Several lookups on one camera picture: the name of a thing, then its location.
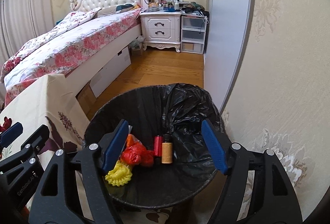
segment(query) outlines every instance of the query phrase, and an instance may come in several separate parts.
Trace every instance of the wardrobe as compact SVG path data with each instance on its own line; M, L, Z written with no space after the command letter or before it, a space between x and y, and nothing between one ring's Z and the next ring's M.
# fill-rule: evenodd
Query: wardrobe
M250 33L254 0L210 0L204 88L222 112L234 86Z

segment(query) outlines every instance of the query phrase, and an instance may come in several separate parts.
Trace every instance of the nightstand drawer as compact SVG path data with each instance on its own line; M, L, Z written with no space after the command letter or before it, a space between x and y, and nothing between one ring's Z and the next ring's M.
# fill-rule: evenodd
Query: nightstand drawer
M175 29L173 16L145 16L146 29Z
M147 41L175 42L175 30L170 29L148 29L146 30Z

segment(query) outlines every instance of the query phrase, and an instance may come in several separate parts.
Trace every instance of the brown bottle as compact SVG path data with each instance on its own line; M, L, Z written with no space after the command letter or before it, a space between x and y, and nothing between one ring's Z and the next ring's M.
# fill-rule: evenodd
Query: brown bottle
M162 164L171 164L173 154L173 144L171 143L171 135L164 134L163 135L163 143L162 143Z

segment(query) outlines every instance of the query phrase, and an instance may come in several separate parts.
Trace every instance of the yellow plastic toy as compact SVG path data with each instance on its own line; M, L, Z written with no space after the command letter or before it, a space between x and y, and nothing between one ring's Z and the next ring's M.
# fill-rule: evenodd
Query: yellow plastic toy
M105 180L113 186L123 186L131 180L132 172L121 161L117 161L114 169L109 171L105 176Z

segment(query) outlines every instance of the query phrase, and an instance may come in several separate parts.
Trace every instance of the floral bedspread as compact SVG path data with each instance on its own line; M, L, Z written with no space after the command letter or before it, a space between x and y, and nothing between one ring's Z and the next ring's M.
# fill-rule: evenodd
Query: floral bedspread
M15 55L10 57L10 59L3 64L0 78L1 83L4 83L5 76L10 73L12 69L40 46L43 46L55 37L79 26L80 24L91 20L99 10L101 10L101 8L95 8L87 13L81 11L71 12L49 32L27 41Z
M7 90L5 106L45 74L68 75L133 26L142 10L140 8L90 20L35 48L4 77Z

